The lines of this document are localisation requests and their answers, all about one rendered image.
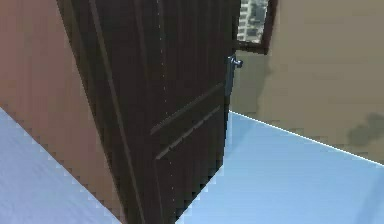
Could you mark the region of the dark brown room door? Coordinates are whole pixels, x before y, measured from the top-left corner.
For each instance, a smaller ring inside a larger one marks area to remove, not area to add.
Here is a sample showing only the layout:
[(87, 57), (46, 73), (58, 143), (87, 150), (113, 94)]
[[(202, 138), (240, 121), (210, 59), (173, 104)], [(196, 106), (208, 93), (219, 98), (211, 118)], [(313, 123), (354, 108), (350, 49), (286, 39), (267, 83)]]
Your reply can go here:
[(123, 224), (176, 224), (223, 164), (240, 0), (56, 0)]

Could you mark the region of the dark framed window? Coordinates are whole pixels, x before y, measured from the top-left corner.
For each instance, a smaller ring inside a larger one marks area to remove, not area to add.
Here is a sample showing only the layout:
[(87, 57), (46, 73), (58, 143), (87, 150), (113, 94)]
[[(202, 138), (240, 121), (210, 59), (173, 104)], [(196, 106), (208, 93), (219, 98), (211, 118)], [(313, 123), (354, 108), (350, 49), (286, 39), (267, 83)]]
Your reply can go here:
[(236, 49), (267, 55), (270, 49), (278, 0), (239, 0)]

